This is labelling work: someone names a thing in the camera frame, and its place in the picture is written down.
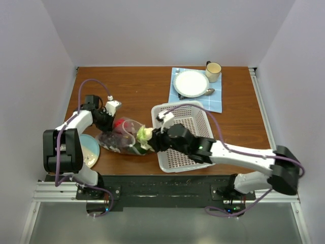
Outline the clear zip top bag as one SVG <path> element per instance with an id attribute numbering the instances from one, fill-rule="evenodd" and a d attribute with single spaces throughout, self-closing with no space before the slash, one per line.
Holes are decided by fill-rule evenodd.
<path id="1" fill-rule="evenodd" d="M 122 117 L 113 123 L 111 132 L 102 132 L 95 139 L 101 147 L 115 153 L 144 156 L 154 152 L 148 144 L 152 130 L 136 120 Z"/>

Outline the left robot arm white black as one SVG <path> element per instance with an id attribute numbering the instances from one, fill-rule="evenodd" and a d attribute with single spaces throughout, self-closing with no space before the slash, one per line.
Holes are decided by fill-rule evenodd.
<path id="1" fill-rule="evenodd" d="M 46 172 L 55 174 L 55 186 L 65 180 L 78 184 L 78 190 L 92 199 L 101 199 L 106 191 L 102 176 L 90 169 L 83 159 L 80 135 L 95 125 L 102 132 L 111 132 L 121 103 L 108 96 L 103 103 L 95 95 L 87 95 L 73 115 L 61 126 L 43 133 L 43 166 Z"/>

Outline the fake white cauliflower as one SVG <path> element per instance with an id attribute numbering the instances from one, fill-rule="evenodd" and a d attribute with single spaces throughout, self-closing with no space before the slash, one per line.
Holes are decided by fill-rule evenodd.
<path id="1" fill-rule="evenodd" d="M 136 139 L 140 143 L 142 149 L 153 151 L 152 146 L 149 145 L 148 141 L 152 139 L 153 128 L 146 128 L 142 125 L 137 131 Z"/>

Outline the fake green pepper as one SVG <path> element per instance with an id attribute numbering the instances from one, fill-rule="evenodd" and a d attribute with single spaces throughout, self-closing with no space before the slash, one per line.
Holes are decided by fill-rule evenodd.
<path id="1" fill-rule="evenodd" d="M 141 145 L 139 143 L 135 143 L 132 147 L 130 147 L 132 152 L 134 152 L 137 155 L 146 155 L 148 153 L 148 150 L 145 150 L 141 148 Z"/>

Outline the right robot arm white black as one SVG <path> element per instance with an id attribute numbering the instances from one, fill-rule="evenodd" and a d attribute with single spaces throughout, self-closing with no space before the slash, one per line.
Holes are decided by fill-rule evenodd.
<path id="1" fill-rule="evenodd" d="M 229 164 L 251 169 L 237 174 L 220 192 L 233 200 L 251 191 L 272 189 L 284 195 L 296 195 L 300 178 L 300 162 L 285 146 L 252 149 L 225 144 L 220 140 L 193 135 L 182 124 L 154 129 L 148 144 L 155 152 L 173 149 L 196 163 Z"/>

